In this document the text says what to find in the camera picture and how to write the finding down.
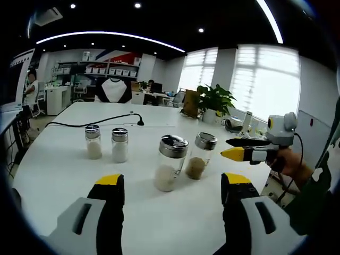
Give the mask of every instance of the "hand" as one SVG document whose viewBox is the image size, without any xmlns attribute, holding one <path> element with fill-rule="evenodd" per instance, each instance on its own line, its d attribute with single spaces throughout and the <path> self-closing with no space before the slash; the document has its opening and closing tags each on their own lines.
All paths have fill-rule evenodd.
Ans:
<svg viewBox="0 0 340 255">
<path fill-rule="evenodd" d="M 291 148 L 281 149 L 277 152 L 277 158 L 283 157 L 285 159 L 285 166 L 282 170 L 282 174 L 293 177 L 296 171 L 305 165 L 305 162 L 302 161 L 302 165 L 300 166 L 301 155 L 294 153 Z M 272 166 L 276 163 L 277 158 L 272 162 L 267 162 L 267 165 L 272 168 Z"/>
<path fill-rule="evenodd" d="M 294 180 L 297 187 L 301 189 L 313 174 L 313 170 L 306 165 L 304 160 L 300 166 L 301 155 L 294 153 L 291 148 L 279 150 L 277 152 L 277 158 L 279 157 L 283 157 L 285 159 L 285 166 L 282 170 L 282 174 L 290 176 Z M 267 162 L 267 165 L 272 167 L 276 160 L 277 159 L 274 159 L 273 162 Z"/>
</svg>

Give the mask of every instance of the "led light strip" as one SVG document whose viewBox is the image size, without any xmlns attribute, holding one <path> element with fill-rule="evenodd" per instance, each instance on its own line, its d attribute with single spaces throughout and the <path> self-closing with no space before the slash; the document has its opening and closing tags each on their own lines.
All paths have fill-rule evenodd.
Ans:
<svg viewBox="0 0 340 255">
<path fill-rule="evenodd" d="M 166 47 L 169 47 L 169 48 L 172 48 L 172 49 L 176 49 L 176 50 L 178 50 L 179 52 L 185 52 L 184 50 L 179 49 L 179 48 L 177 48 L 177 47 L 175 47 L 175 46 L 172 46 L 172 45 L 169 45 L 169 44 L 165 44 L 164 42 L 161 42 L 161 41 L 152 40 L 152 39 L 149 39 L 149 38 L 146 38 L 146 37 L 142 37 L 142 36 L 134 36 L 134 35 L 130 35 L 130 34 L 128 34 L 128 33 L 106 32 L 106 31 L 85 31 L 85 32 L 64 33 L 64 34 L 62 34 L 62 35 L 52 36 L 52 37 L 49 37 L 49 38 L 40 40 L 40 41 L 37 42 L 37 44 L 41 44 L 41 43 L 43 43 L 43 42 L 45 42 L 45 41 L 49 41 L 49 40 L 53 40 L 53 39 L 60 38 L 60 37 L 65 37 L 65 36 L 93 35 L 93 34 L 100 34 L 100 35 L 115 35 L 115 36 L 127 36 L 127 37 L 142 39 L 142 40 L 145 40 L 145 41 L 150 41 L 150 42 L 153 42 L 153 43 L 161 44 L 161 45 L 163 45 L 163 46 L 166 46 Z"/>
<path fill-rule="evenodd" d="M 273 29 L 275 36 L 276 36 L 276 40 L 279 44 L 283 44 L 283 40 L 282 40 L 282 36 L 280 33 L 280 30 L 277 26 L 277 23 L 274 19 L 273 14 L 271 13 L 268 5 L 266 4 L 265 0 L 256 0 L 257 3 L 260 5 L 260 7 L 262 8 L 263 12 L 265 13 L 265 15 L 267 16 L 267 19 L 269 20 L 269 23 L 271 25 L 271 28 Z"/>
</svg>

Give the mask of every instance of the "computer monitor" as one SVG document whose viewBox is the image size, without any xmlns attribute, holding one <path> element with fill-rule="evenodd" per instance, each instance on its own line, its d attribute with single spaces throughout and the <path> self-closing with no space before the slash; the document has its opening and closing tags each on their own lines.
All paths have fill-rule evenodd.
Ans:
<svg viewBox="0 0 340 255">
<path fill-rule="evenodd" d="M 151 85 L 150 91 L 151 91 L 151 93 L 163 93 L 162 87 L 163 87 L 162 84 L 160 84 L 160 83 L 155 83 L 155 82 L 154 82 L 154 83 Z"/>
<path fill-rule="evenodd" d="M 1 103 L 0 112 L 9 112 L 22 109 L 22 97 L 24 91 L 27 69 L 31 62 L 35 49 L 23 52 L 14 57 L 8 68 L 8 75 L 0 79 Z"/>
</svg>

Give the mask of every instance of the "ceiling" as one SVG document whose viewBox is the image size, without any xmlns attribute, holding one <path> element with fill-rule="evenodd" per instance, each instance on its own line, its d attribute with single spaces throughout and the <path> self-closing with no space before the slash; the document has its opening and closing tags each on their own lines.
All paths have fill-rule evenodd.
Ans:
<svg viewBox="0 0 340 255">
<path fill-rule="evenodd" d="M 37 52 L 42 52 L 43 49 L 56 51 L 93 47 L 147 54 L 157 52 L 157 57 L 164 60 L 182 56 L 183 53 L 153 42 L 113 35 L 69 36 L 37 46 L 35 42 L 68 32 L 112 31 L 162 41 L 186 52 L 216 46 L 235 48 L 238 44 L 277 44 L 270 23 L 255 0 L 209 1 L 203 5 L 192 1 L 174 0 L 167 3 L 140 0 L 140 9 L 134 8 L 136 1 L 130 0 L 51 2 L 24 3 L 26 6 L 18 10 L 18 18 L 14 24 L 17 29 L 11 30 L 16 41 L 24 42 L 26 47 L 37 47 Z M 302 56 L 332 69 L 336 67 L 334 53 L 325 40 L 324 30 L 313 19 L 289 1 L 266 2 L 279 26 L 285 46 L 296 48 Z M 27 23 L 31 15 L 51 7 L 56 7 L 63 18 L 43 27 L 34 24 L 30 40 L 26 40 Z M 320 9 L 327 13 L 323 5 Z M 199 33 L 199 28 L 204 28 L 204 33 Z"/>
</svg>

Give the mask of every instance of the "brown powder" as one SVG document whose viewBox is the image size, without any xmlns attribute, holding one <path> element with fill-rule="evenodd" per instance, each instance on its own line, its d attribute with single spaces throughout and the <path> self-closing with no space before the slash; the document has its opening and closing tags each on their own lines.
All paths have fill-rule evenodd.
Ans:
<svg viewBox="0 0 340 255">
<path fill-rule="evenodd" d="M 199 180 L 201 179 L 201 175 L 205 167 L 206 167 L 206 163 L 204 162 L 203 159 L 194 157 L 190 159 L 185 169 L 185 173 L 187 174 L 188 177 L 195 179 L 195 180 Z"/>
</svg>

